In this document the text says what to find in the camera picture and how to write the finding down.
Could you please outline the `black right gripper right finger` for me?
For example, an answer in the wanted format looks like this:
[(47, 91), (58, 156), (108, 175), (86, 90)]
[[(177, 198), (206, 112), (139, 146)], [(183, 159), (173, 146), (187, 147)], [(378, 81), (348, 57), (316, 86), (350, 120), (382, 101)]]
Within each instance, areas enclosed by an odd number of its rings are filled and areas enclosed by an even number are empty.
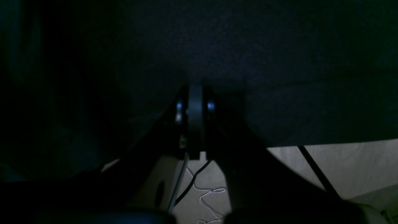
[(216, 97), (210, 86), (203, 87), (203, 118), (204, 124), (209, 125), (215, 122)]

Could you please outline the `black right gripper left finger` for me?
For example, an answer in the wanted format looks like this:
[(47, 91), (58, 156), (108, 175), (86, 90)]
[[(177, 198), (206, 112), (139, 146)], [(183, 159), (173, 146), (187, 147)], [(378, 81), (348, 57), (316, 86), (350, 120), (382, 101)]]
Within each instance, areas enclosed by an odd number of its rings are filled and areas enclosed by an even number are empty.
[(175, 123), (183, 125), (188, 119), (188, 94), (189, 87), (183, 86), (177, 93), (175, 98)]

